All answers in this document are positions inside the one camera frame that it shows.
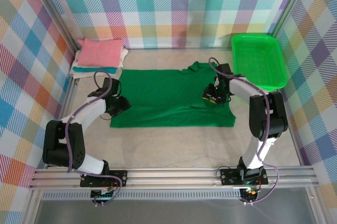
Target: plaid wall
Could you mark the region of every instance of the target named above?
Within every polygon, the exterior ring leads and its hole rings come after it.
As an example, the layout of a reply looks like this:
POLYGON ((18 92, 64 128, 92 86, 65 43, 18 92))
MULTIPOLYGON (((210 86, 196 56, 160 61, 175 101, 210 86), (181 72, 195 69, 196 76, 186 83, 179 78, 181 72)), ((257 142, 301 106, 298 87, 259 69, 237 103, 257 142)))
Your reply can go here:
POLYGON ((288 0, 55 0, 74 37, 127 48, 227 47, 231 34, 272 31, 288 0))
POLYGON ((280 44, 294 138, 337 223, 337 0, 300 0, 280 44))
POLYGON ((72 59, 41 0, 0 0, 0 223, 18 223, 72 59))

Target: metal corner post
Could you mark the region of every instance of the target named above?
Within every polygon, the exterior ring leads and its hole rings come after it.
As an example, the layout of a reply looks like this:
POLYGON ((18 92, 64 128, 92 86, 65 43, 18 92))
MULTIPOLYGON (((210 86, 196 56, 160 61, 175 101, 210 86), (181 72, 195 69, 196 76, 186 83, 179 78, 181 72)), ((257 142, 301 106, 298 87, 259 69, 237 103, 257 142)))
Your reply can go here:
POLYGON ((284 25, 286 24, 286 22, 288 21, 289 17, 291 16, 291 14, 293 13, 297 2, 299 0, 289 0, 285 9, 283 10, 282 15, 280 16, 277 25, 275 26, 274 31, 272 32, 272 36, 275 38, 279 38, 281 35, 281 32, 284 28, 284 25))
POLYGON ((60 30, 60 33, 64 37, 67 45, 70 47, 73 54, 75 54, 78 49, 74 43, 74 38, 72 37, 70 31, 68 30, 66 24, 64 23, 62 17, 60 16, 53 0, 41 0, 47 11, 49 12, 52 20, 55 22, 56 26, 60 30))

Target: white floor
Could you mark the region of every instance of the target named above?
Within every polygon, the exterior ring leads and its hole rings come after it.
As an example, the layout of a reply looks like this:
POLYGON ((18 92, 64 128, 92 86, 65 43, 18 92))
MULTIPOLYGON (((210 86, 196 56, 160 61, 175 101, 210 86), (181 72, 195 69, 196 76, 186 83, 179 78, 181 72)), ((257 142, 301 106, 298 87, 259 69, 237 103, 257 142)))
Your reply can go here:
MULTIPOLYGON (((230 63, 231 51, 210 49, 134 50, 126 56, 125 69, 183 69, 196 60, 207 62, 216 57, 230 63)), ((73 109, 96 89, 92 78, 80 80, 73 109)), ((251 134, 249 108, 233 97, 231 110, 236 116, 233 128, 110 128, 110 121, 96 119, 84 134, 86 153, 109 162, 114 168, 218 167, 236 166, 246 151, 251 134)), ((299 165, 289 131, 272 146, 266 162, 276 166, 299 165)))

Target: aluminum frame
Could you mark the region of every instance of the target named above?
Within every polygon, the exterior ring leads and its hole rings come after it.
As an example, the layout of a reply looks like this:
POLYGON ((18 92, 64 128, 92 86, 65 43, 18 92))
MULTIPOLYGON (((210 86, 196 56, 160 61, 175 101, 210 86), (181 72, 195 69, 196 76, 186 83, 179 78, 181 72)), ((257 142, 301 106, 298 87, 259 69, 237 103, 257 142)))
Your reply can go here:
MULTIPOLYGON (((283 166, 278 167, 280 180, 278 188, 306 188, 308 198, 316 222, 319 224, 332 223, 325 216, 326 209, 320 201, 320 192, 316 190, 318 181, 311 166, 283 166)), ((128 171, 126 189, 230 189, 246 188, 248 186, 222 186, 216 177, 217 168, 132 168, 128 171)), ((269 185, 262 188, 271 188, 276 181, 276 171, 266 169, 269 185)), ((87 191, 80 187, 79 174, 67 173, 66 168, 50 167, 37 169, 33 177, 31 188, 26 198, 25 209, 21 223, 34 223, 43 193, 55 190, 87 191)))
POLYGON ((273 37, 275 37, 276 39, 278 39, 281 35, 281 32, 284 28, 284 25, 286 24, 286 22, 288 21, 289 17, 291 16, 291 14, 293 13, 297 2, 299 0, 289 0, 286 7, 284 8, 284 10, 282 11, 282 14, 279 18, 279 20, 277 21, 277 24, 273 30, 273 32, 271 33, 271 35, 273 37))
POLYGON ((70 33, 69 29, 67 28, 66 24, 64 23, 60 13, 58 12, 55 3, 53 0, 41 0, 43 5, 46 7, 47 11, 49 12, 52 20, 55 22, 56 26, 60 30, 60 33, 64 37, 67 45, 71 49, 72 53, 75 54, 76 50, 78 50, 77 44, 74 42, 74 38, 70 33))
POLYGON ((68 87, 67 87, 67 91, 66 91, 66 95, 65 95, 65 98, 64 98, 63 106, 62 106, 62 109, 60 111, 60 114, 58 115, 58 119, 61 119, 65 116, 67 116, 68 114, 70 114, 70 111, 72 109, 73 102, 74 102, 73 96, 77 91, 78 82, 79 82, 79 79, 74 79, 74 78, 70 77, 70 82, 69 82, 68 87))

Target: teal towel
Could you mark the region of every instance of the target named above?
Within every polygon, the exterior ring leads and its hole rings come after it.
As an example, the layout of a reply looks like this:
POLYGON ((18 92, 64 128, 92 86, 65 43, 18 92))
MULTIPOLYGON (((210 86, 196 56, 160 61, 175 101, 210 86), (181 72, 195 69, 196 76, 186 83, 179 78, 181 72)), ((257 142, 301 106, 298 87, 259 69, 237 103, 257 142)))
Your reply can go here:
POLYGON ((90 72, 95 72, 97 70, 104 70, 107 73, 110 74, 116 74, 117 68, 113 68, 113 67, 98 67, 98 68, 81 68, 81 67, 73 67, 74 72, 78 72, 78 73, 90 73, 90 72))

